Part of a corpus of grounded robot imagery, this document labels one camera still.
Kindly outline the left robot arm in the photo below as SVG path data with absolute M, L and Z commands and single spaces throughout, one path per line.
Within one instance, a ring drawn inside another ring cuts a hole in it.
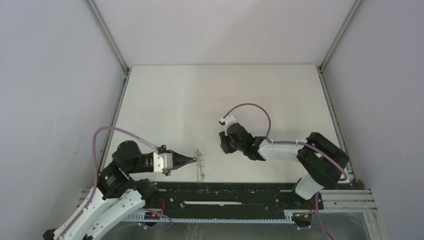
M 98 240 L 132 212 L 153 208 L 159 200 L 159 189 L 149 179 L 134 180 L 139 173 L 162 173 L 196 162 L 162 145 L 151 153 L 142 153 L 135 141 L 122 142 L 109 163 L 96 177 L 89 195 L 59 228 L 43 234 L 45 240 Z

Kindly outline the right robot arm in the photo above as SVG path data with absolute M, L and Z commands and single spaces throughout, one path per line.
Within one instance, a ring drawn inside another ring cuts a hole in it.
M 312 132 L 305 142 L 270 143 L 264 136 L 253 136 L 238 122 L 220 131 L 220 148 L 225 154 L 241 152 L 252 161 L 292 161 L 305 169 L 291 194 L 291 204 L 304 209 L 316 193 L 334 188 L 345 181 L 348 155 L 318 132 Z

